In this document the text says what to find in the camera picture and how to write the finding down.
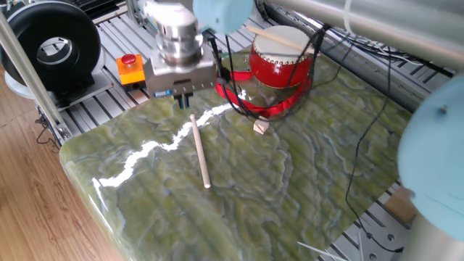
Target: metal pole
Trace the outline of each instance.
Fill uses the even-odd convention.
[[[21,75],[27,87],[36,98],[45,117],[49,119],[51,127],[61,135],[61,143],[71,137],[63,118],[57,107],[47,94],[44,84],[34,70],[30,60],[17,40],[15,33],[10,28],[3,13],[0,12],[0,44],[13,62],[16,70]]]
[[[452,69],[464,67],[461,0],[266,0]]]

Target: black cable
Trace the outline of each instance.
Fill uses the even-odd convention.
[[[391,72],[391,69],[392,69],[392,60],[389,59],[389,71],[388,71],[388,89],[387,89],[387,97],[385,99],[385,102],[384,102],[384,105],[382,106],[381,110],[377,113],[376,117],[372,120],[372,122],[370,122],[369,126],[365,129],[364,133],[362,134],[360,140],[357,142],[356,144],[356,152],[355,152],[355,161],[353,163],[353,170],[351,172],[351,176],[349,177],[349,183],[348,183],[348,188],[347,188],[347,193],[345,194],[345,202],[348,204],[348,207],[351,209],[351,211],[353,211],[353,213],[356,215],[356,218],[357,218],[357,221],[358,223],[361,225],[361,228],[362,230],[364,231],[364,233],[366,234],[366,236],[368,237],[368,239],[372,239],[379,247],[381,247],[383,250],[385,251],[388,251],[388,252],[393,252],[393,253],[400,253],[403,251],[403,247],[400,247],[398,249],[387,249],[386,247],[382,246],[374,237],[373,237],[373,234],[372,233],[369,233],[364,225],[363,225],[363,222],[361,221],[361,218],[360,216],[357,214],[356,210],[352,207],[352,205],[349,203],[348,201],[348,196],[349,196],[349,190],[351,189],[351,185],[353,183],[353,178],[355,176],[355,171],[356,171],[356,165],[357,165],[357,158],[358,158],[358,154],[359,154],[359,149],[360,149],[360,145],[361,145],[361,142],[363,141],[363,139],[366,137],[366,135],[368,134],[369,130],[372,128],[372,126],[377,122],[377,120],[380,118],[380,116],[382,116],[382,114],[384,113],[384,110],[386,108],[386,105],[388,104],[388,101],[390,100],[390,98],[388,97],[388,94],[390,93],[390,72]]]
[[[50,124],[49,122],[46,120],[45,116],[44,115],[41,115],[40,118],[38,118],[35,123],[37,124],[40,124],[42,125],[43,127],[43,130],[41,131],[40,134],[38,134],[38,137],[36,139],[36,142],[37,144],[41,144],[41,145],[45,145],[45,144],[49,144],[49,143],[52,143],[53,146],[51,147],[51,152],[55,153],[55,154],[58,154],[59,153],[59,145],[57,144],[57,140],[56,138],[54,138],[54,140],[52,140],[51,138],[49,138],[47,141],[39,141],[40,138],[42,137],[42,135],[45,133],[45,131],[47,130],[50,130],[51,131],[51,128],[50,128]]]
[[[333,82],[333,81],[339,76],[339,73],[340,73],[340,71],[341,71],[341,65],[344,63],[345,59],[348,57],[348,54],[351,52],[352,47],[353,47],[353,43],[351,43],[351,44],[349,45],[349,48],[348,48],[347,53],[343,56],[343,58],[341,58],[340,65],[339,65],[339,69],[337,69],[337,71],[335,72],[335,75],[332,77],[332,79],[327,80],[326,82],[323,82],[323,83],[319,83],[319,84],[317,84],[315,87],[322,86],[322,85],[325,85],[325,84],[327,84],[327,83],[331,83],[331,82]]]

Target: blue label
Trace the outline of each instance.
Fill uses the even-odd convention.
[[[167,91],[158,91],[158,92],[153,93],[153,97],[154,97],[154,98],[159,98],[159,97],[171,95],[172,93],[173,93],[173,92],[172,92],[171,90],[167,90]]]

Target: orange emergency stop button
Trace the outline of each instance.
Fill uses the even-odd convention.
[[[144,61],[140,54],[126,54],[117,58],[116,64],[123,85],[145,80]]]

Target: marble slab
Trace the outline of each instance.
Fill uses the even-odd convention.
[[[338,65],[318,58],[315,84]],[[344,195],[355,145],[385,97],[341,70],[265,135],[214,90],[191,109],[155,99],[68,141],[60,159],[126,260],[314,260],[355,220]],[[199,170],[189,115],[200,127],[212,188]],[[397,179],[410,114],[390,102],[360,147],[350,193],[365,211]]]

